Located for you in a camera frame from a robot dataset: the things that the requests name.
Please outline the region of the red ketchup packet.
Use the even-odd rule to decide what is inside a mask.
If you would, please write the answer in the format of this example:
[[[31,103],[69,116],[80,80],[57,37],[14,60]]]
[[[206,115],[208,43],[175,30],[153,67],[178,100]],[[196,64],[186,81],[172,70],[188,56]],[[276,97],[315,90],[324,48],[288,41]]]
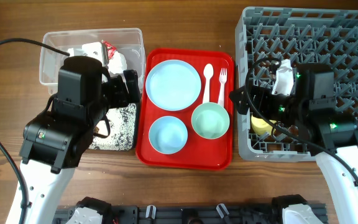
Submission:
[[[115,46],[113,46],[112,44],[110,44],[108,41],[102,40],[102,43],[106,47],[108,59],[111,60],[113,58],[115,52],[117,51],[117,48]]]

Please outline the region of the small light blue bowl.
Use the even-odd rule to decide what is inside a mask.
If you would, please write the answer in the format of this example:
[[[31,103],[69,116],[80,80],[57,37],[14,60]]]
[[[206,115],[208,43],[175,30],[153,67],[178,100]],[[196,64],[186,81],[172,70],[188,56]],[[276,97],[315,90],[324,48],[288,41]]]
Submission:
[[[188,130],[180,119],[162,116],[152,123],[148,137],[157,152],[170,155],[184,148],[188,140]]]

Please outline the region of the white napkin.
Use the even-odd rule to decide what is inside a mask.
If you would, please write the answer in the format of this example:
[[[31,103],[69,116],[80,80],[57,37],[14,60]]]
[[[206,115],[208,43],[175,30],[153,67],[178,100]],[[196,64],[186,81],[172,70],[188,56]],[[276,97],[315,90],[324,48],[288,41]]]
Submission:
[[[116,51],[108,63],[108,71],[111,77],[115,75],[123,74],[123,71],[127,69],[127,61],[125,56]]]

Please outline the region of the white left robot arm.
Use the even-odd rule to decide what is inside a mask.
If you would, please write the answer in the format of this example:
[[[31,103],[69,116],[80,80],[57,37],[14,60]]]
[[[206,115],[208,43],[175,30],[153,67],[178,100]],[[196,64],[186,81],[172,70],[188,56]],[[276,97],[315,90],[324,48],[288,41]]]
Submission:
[[[95,58],[68,57],[58,71],[58,91],[23,131],[20,171],[7,223],[51,223],[96,125],[112,108],[140,101],[138,75],[111,77]]]

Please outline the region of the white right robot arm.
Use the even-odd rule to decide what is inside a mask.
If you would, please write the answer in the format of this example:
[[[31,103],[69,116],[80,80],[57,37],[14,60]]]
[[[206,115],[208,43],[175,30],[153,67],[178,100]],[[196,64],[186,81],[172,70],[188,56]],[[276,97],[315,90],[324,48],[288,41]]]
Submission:
[[[358,125],[353,115],[336,111],[334,71],[322,63],[289,68],[295,83],[289,94],[244,84],[230,92],[239,114],[255,114],[282,134],[308,146],[329,187],[337,217],[358,223]]]

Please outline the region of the grey dishwasher rack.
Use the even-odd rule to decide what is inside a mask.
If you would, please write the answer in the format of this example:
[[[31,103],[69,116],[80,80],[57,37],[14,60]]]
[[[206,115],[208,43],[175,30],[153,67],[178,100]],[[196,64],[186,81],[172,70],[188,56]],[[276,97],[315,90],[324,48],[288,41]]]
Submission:
[[[247,7],[235,29],[239,84],[273,87],[266,65],[249,67],[265,57],[289,59],[292,65],[323,63],[334,70],[339,112],[358,120],[358,11]]]

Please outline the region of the yellow cup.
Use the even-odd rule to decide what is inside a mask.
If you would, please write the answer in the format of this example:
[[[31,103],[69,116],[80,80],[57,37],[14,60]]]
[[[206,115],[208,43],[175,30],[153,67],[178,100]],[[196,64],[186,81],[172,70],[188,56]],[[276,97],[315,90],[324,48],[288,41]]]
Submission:
[[[264,135],[265,133],[269,133],[269,135],[273,134],[273,127],[265,122],[262,118],[251,116],[250,121],[254,133],[258,134],[259,136]]]

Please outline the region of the clear plastic bin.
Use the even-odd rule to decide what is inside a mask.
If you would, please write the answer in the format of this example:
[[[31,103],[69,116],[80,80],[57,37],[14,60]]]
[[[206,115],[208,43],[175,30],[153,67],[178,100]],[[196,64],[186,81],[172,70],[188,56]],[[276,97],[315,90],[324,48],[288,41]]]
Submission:
[[[138,28],[88,29],[48,32],[43,43],[67,52],[69,48],[80,47],[92,42],[108,41],[122,53],[127,61],[126,70],[138,74],[139,90],[142,92],[145,73],[145,49],[142,31]],[[58,71],[67,57],[42,48],[40,53],[39,81],[48,87],[50,95],[58,91]]]

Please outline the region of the light blue plate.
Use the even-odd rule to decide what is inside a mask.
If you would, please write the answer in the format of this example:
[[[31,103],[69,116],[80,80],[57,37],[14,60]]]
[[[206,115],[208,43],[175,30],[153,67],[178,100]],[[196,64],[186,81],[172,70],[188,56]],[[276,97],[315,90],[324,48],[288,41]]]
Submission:
[[[201,78],[196,69],[182,60],[165,60],[154,66],[145,81],[149,100],[166,111],[180,111],[191,106],[201,92]]]

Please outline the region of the pink plastic fork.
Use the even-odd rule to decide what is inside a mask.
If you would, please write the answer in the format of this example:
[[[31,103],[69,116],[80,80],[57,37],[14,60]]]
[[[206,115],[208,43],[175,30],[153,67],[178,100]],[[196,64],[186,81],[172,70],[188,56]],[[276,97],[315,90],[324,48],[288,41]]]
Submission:
[[[225,84],[227,82],[227,69],[222,68],[219,73],[219,82],[220,82],[220,89],[219,89],[219,96],[218,96],[218,104],[224,107],[224,92],[225,92]]]

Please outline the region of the mint green bowl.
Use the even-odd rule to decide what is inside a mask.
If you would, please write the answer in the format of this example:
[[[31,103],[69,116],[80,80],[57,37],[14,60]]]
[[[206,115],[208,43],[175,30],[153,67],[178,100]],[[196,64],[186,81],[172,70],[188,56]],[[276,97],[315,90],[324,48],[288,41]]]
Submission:
[[[205,139],[222,137],[229,129],[228,112],[219,104],[207,102],[196,107],[191,115],[195,133]]]

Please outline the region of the white plastic spoon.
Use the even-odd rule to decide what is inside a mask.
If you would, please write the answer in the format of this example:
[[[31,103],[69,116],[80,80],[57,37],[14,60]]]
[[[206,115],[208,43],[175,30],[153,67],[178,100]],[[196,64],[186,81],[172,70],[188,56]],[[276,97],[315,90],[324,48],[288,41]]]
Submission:
[[[214,68],[210,63],[206,64],[204,67],[203,75],[206,81],[203,93],[203,103],[207,103],[210,100],[210,81],[214,75]]]

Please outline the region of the red serving tray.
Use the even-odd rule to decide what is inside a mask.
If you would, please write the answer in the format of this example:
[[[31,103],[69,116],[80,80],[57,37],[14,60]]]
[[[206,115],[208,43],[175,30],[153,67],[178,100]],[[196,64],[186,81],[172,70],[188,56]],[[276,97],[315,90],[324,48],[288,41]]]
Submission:
[[[232,159],[232,121],[233,103],[229,92],[234,89],[234,61],[224,52],[185,49],[155,49],[147,57],[145,81],[151,69],[165,60],[182,60],[192,65],[201,78],[201,92],[197,100],[189,107],[180,111],[166,111],[155,106],[148,98],[145,82],[142,94],[142,105],[139,118],[136,155],[140,161],[150,166],[178,167],[185,169],[221,170],[228,166]],[[224,109],[230,117],[228,131],[220,138],[205,139],[197,135],[191,125],[191,115],[197,106],[203,103],[205,77],[203,70],[210,63],[214,75],[210,81],[209,102],[218,103],[220,82],[219,73],[227,69],[227,82],[224,92]],[[188,130],[188,140],[182,150],[175,154],[165,155],[157,152],[149,142],[149,129],[152,123],[162,116],[174,116],[184,122]]]

